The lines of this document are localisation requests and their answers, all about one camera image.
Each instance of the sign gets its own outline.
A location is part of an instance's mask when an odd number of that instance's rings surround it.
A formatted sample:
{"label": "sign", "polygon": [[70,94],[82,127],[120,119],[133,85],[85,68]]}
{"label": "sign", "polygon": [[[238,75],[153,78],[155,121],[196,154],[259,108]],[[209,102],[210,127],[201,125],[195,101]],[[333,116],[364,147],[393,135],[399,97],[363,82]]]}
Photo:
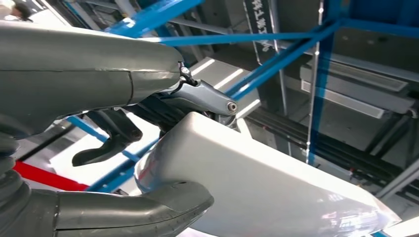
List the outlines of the sign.
{"label": "sign", "polygon": [[[273,33],[268,0],[244,0],[243,4],[250,31],[253,34]],[[275,55],[275,47],[272,40],[254,41],[253,46],[259,64],[263,64]]]}

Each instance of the white fairing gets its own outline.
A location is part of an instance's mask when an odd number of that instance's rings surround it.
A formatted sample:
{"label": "white fairing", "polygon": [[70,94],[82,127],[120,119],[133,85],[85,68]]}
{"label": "white fairing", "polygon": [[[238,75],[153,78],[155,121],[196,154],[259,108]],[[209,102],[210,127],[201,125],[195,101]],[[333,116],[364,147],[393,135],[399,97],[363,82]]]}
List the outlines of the white fairing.
{"label": "white fairing", "polygon": [[147,192],[195,181],[215,198],[191,227],[219,237],[360,237],[400,221],[367,191],[190,113],[136,167]]}

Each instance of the blue scaffolding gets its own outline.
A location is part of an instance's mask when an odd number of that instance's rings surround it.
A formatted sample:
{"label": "blue scaffolding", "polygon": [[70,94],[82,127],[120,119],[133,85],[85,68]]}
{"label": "blue scaffolding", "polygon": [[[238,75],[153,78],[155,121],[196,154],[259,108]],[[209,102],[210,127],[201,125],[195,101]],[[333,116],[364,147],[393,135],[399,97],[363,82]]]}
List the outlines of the blue scaffolding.
{"label": "blue scaffolding", "polygon": [[[163,26],[168,20],[202,3],[203,0],[161,0],[130,19],[107,29],[107,32],[138,38],[144,33]],[[309,135],[307,139],[307,163],[314,163],[316,141],[319,134],[319,125],[322,115],[325,86],[329,61],[334,44],[334,34],[340,27],[358,28],[394,34],[404,37],[419,37],[419,1],[418,0],[320,0],[319,26],[308,33],[281,33],[281,34],[231,34],[196,37],[166,37],[159,38],[160,43],[170,46],[183,46],[195,44],[219,44],[253,40],[296,40],[285,50],[281,50],[263,65],[253,70],[237,84],[231,87],[227,94],[239,100],[254,90],[279,70],[301,56],[305,51],[314,48],[313,83],[311,88],[311,108]],[[89,134],[103,141],[100,134],[81,119],[69,118],[73,124],[81,127]],[[109,192],[115,190],[120,184],[132,175],[135,161],[147,151],[141,150],[138,154],[124,152],[130,160],[105,175],[89,191]]]}

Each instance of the fluorescent light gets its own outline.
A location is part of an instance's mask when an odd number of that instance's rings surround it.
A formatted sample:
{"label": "fluorescent light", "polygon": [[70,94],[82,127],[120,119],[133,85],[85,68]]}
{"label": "fluorescent light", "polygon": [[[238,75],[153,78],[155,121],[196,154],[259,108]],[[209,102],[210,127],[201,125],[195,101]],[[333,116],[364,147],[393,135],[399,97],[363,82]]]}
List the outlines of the fluorescent light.
{"label": "fluorescent light", "polygon": [[200,65],[199,67],[197,67],[195,70],[192,71],[192,75],[196,75],[198,74],[200,71],[204,70],[205,68],[207,68],[209,65],[211,65],[213,62],[215,62],[215,60],[211,59],[208,60],[208,62]]}
{"label": "fluorescent light", "polygon": [[241,118],[244,117],[252,108],[258,106],[260,104],[260,100],[254,100],[253,102],[251,102],[248,106],[246,106],[244,109],[240,110],[240,112],[238,112],[236,114],[236,118]]}
{"label": "fluorescent light", "polygon": [[32,0],[32,2],[39,7],[40,9],[43,9],[43,7],[37,2],[37,0]]}
{"label": "fluorescent light", "polygon": [[68,21],[66,21],[60,13],[58,13],[47,1],[40,0],[51,12],[54,14],[64,25],[66,26],[72,26]]}
{"label": "fluorescent light", "polygon": [[419,216],[384,230],[391,237],[407,237],[419,234]]}
{"label": "fluorescent light", "polygon": [[233,78],[235,78],[238,75],[240,75],[242,72],[243,72],[243,69],[239,69],[239,70],[233,72],[231,75],[229,75],[228,77],[224,78],[222,81],[220,81],[219,83],[217,83],[217,85],[215,85],[214,88],[215,89],[220,89],[222,86],[224,86],[225,84],[227,84]]}

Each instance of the red stripe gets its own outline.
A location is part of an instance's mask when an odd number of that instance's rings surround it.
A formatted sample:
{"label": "red stripe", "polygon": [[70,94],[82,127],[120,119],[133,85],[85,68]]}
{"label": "red stripe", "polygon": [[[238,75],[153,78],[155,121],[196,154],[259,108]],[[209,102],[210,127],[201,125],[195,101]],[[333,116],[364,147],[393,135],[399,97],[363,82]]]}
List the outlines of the red stripe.
{"label": "red stripe", "polygon": [[22,177],[25,179],[29,179],[61,190],[83,191],[88,187],[85,184],[79,184],[71,179],[64,178],[62,176],[19,161],[16,162],[16,165],[13,169],[19,172],[20,175],[22,175]]}

